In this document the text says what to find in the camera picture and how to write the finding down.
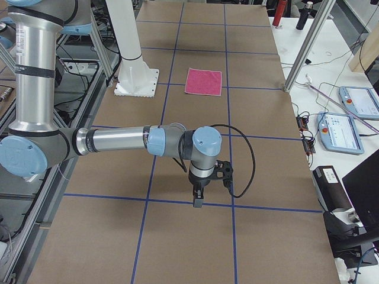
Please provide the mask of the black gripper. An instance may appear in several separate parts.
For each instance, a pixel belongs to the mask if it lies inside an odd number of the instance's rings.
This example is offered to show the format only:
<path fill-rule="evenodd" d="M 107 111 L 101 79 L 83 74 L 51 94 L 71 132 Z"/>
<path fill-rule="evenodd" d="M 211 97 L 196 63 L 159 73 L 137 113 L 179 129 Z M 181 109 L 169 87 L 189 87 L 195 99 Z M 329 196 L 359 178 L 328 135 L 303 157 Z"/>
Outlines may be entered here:
<path fill-rule="evenodd" d="M 201 208 L 203 206 L 204 188 L 212 181 L 218 180 L 219 177 L 213 173 L 208 177 L 198 177 L 193 173 L 188 175 L 190 183 L 193 185 L 192 192 L 194 194 L 193 207 Z"/>

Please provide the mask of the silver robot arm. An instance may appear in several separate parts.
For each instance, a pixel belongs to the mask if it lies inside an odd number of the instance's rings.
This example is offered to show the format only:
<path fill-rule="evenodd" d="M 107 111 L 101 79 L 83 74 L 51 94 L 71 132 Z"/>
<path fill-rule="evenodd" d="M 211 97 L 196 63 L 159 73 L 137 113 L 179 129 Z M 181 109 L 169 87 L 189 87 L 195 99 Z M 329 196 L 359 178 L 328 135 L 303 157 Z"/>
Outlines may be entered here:
<path fill-rule="evenodd" d="M 54 124 L 56 36 L 89 34 L 89 1 L 9 1 L 16 25 L 16 115 L 1 141 L 1 165 L 29 177 L 77 156 L 110 150 L 146 149 L 155 156 L 188 160 L 193 206 L 203 205 L 204 188 L 216 179 L 221 135 L 213 127 L 183 125 L 89 130 Z"/>

